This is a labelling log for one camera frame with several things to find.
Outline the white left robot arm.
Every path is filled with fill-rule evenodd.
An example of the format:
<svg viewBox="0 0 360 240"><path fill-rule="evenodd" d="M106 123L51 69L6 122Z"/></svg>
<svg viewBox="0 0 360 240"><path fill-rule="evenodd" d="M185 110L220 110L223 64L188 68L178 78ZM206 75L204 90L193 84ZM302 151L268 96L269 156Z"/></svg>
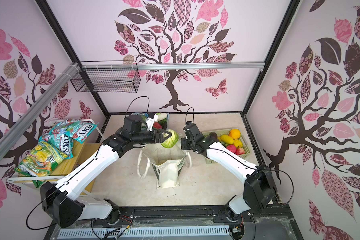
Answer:
<svg viewBox="0 0 360 240"><path fill-rule="evenodd" d="M147 121L137 115L125 117L123 127L108 137L83 164L54 184L44 183L40 188L43 211L61 228L82 220L99 219L110 225L116 224L120 208L115 203L108 199L84 197L81 193L128 151L146 144L161 144L176 136L170 131L153 129L156 118L155 114L150 114Z"/></svg>

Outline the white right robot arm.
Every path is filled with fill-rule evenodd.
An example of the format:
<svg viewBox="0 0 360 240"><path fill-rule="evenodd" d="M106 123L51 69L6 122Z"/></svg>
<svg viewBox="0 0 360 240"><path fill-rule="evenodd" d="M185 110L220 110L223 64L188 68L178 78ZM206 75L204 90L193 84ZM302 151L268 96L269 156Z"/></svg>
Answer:
<svg viewBox="0 0 360 240"><path fill-rule="evenodd" d="M266 165L255 165L229 151L212 136L204 136L196 124L186 122L186 136L181 138L182 150L191 150L213 160L231 172L244 185L243 193L226 204L233 216L243 212L261 213L276 196L272 170Z"/></svg>

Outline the green cabbage head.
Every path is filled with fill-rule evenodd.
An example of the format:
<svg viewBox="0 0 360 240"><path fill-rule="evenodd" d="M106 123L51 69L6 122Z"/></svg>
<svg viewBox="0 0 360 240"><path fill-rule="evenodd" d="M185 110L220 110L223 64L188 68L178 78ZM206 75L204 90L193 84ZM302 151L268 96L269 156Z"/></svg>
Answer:
<svg viewBox="0 0 360 240"><path fill-rule="evenodd" d="M179 135L174 130L166 130L163 137L165 141L161 143L161 146L167 149L174 147L179 140Z"/></svg>

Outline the cream canvas grocery bag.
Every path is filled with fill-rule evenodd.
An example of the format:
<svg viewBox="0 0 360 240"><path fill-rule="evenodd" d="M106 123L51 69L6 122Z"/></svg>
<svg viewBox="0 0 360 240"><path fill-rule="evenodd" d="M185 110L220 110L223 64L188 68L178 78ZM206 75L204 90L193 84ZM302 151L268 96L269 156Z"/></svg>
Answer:
<svg viewBox="0 0 360 240"><path fill-rule="evenodd" d="M161 144L149 144L140 150L137 174L144 179L150 168L157 179L157 189L168 189L180 185L180 173L183 167L192 167L189 151L181 149L179 144L164 148Z"/></svg>

